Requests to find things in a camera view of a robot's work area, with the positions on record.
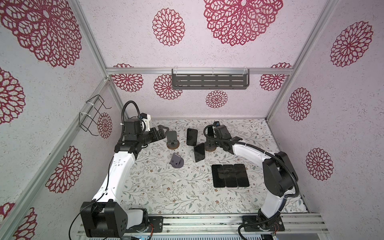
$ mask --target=black mounting plate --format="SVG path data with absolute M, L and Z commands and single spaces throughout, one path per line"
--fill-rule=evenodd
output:
M 242 216 L 243 224 L 257 222 L 256 217 L 257 217 L 257 215 Z M 270 231 L 276 231 L 276 230 L 278 230 L 279 232 L 285 231 L 285 227 L 283 225 L 283 221 L 281 220 L 281 216 L 279 216 L 276 219 L 276 221 L 274 222 L 274 224 L 272 224 L 272 227 L 270 229 Z M 263 232 L 260 228 L 257 227 L 257 225 L 246 226 L 246 227 L 244 227 L 244 231 L 246 231 L 246 232 Z
M 151 216 L 148 216 L 148 221 L 149 223 L 152 223 L 153 224 L 153 232 L 162 232 L 163 231 L 163 217 L 151 217 Z M 151 226 L 149 226 L 149 228 L 144 231 L 146 233 L 151 233 L 152 231 L 152 228 Z M 138 231 L 136 231 L 136 229 L 133 229 L 133 228 L 129 228 L 129 229 L 126 229 L 125 230 L 126 233 L 139 233 Z

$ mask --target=table surface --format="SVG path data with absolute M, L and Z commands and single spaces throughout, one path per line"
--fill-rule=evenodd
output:
M 232 137 L 238 136 L 266 151 L 278 152 L 265 120 L 223 119 Z M 257 213 L 262 206 L 266 188 L 262 170 L 254 163 L 217 148 L 205 152 L 205 159 L 195 163 L 193 147 L 186 145 L 187 129 L 197 129 L 197 143 L 205 142 L 203 129 L 214 120 L 152 120 L 152 127 L 163 125 L 176 130 L 180 146 L 170 150 L 166 139 L 143 149 L 130 175 L 125 179 L 120 205 L 146 208 L 149 214 L 228 214 Z M 176 152 L 184 159 L 184 166 L 173 168 L 169 162 Z M 213 164 L 245 164 L 249 187 L 214 188 Z M 283 212 L 307 212 L 301 197 L 289 199 Z

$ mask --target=black smartphone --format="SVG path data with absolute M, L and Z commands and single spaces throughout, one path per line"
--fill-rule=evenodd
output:
M 187 145 L 196 146 L 197 144 L 197 129 L 187 129 Z
M 205 158 L 204 143 L 194 146 L 193 151 L 195 153 L 195 162 L 201 161 Z
M 235 164 L 234 168 L 235 168 L 237 186 L 249 187 L 249 180 L 247 176 L 247 170 L 245 169 L 245 165 Z
M 223 165 L 212 165 L 212 179 L 214 187 L 225 187 Z
M 225 186 L 226 187 L 237 187 L 236 174 L 233 165 L 223 165 Z

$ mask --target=wire rack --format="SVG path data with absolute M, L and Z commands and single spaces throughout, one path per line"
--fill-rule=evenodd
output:
M 95 107 L 95 105 L 97 105 L 97 103 L 100 102 L 100 106 L 98 108 Z M 79 127 L 84 130 L 85 132 L 89 132 L 90 134 L 92 134 L 93 136 L 98 136 L 96 134 L 93 134 L 91 132 L 91 130 L 89 129 L 91 124 L 94 122 L 96 125 L 97 123 L 95 122 L 95 117 L 97 116 L 97 114 L 101 115 L 100 113 L 100 108 L 101 107 L 104 107 L 105 109 L 111 109 L 112 107 L 110 108 L 107 108 L 105 105 L 104 105 L 104 99 L 102 96 L 100 96 L 99 94 L 98 95 L 95 95 L 94 97 L 91 97 L 89 100 L 86 101 L 87 104 L 91 104 L 92 107 L 90 108 L 90 110 L 88 112 L 80 112 L 79 113 Z M 96 110 L 96 113 L 95 115 L 92 117 L 89 113 L 91 112 L 92 109 L 95 109 Z M 90 119 L 91 122 L 89 123 L 88 126 L 84 125 L 84 122 L 87 120 L 87 119 Z

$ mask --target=red floral pattern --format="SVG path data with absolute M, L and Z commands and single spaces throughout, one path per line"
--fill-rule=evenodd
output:
M 13 237 L 13 240 L 30 240 L 35 235 L 35 229 L 37 226 L 37 214 L 35 213 L 35 208 L 31 207 L 29 209 L 28 215 L 24 217 L 21 225 L 17 228 Z
M 129 64 L 119 63 L 115 68 L 133 68 Z M 127 92 L 139 91 L 143 86 L 143 78 L 141 74 L 114 74 L 111 75 L 113 82 L 119 88 Z
M 314 148 L 307 155 L 307 168 L 317 180 L 327 180 L 333 173 L 333 162 L 324 149 Z
M 227 103 L 228 96 L 224 91 L 214 90 L 205 98 L 205 102 L 211 108 L 220 108 Z
M 7 202 L 0 207 L 0 223 L 8 215 L 9 211 L 13 208 L 14 205 L 14 203 Z
M 68 191 L 79 179 L 83 167 L 82 161 L 78 149 L 70 146 L 45 186 L 50 192 L 63 193 Z
M 172 88 L 172 76 L 169 74 L 158 76 L 155 79 L 153 87 L 157 95 L 168 100 L 178 98 L 183 92 L 183 90 L 175 90 Z
M 163 8 L 152 21 L 153 33 L 165 46 L 174 46 L 184 37 L 184 22 L 173 9 Z
M 303 120 L 310 112 L 311 103 L 311 95 L 307 89 L 294 90 L 288 101 L 289 116 L 295 121 Z
M 97 120 L 97 130 L 102 138 L 108 138 L 112 132 L 112 120 L 108 113 L 100 114 Z
M 79 25 L 66 0 L 0 0 L 0 16 L 38 60 L 66 68 L 79 58 Z
M 204 0 L 207 28 L 221 43 L 244 45 L 276 20 L 283 0 Z
M 372 26 L 360 21 L 344 29 L 331 48 L 331 61 L 338 67 L 348 66 L 361 58 L 372 41 Z
M 24 106 L 25 95 L 18 80 L 0 68 L 0 124 L 18 118 Z
M 290 68 L 292 67 L 289 63 L 278 63 L 272 65 L 272 68 Z M 260 86 L 268 91 L 279 89 L 286 79 L 285 74 L 263 74 L 260 78 Z

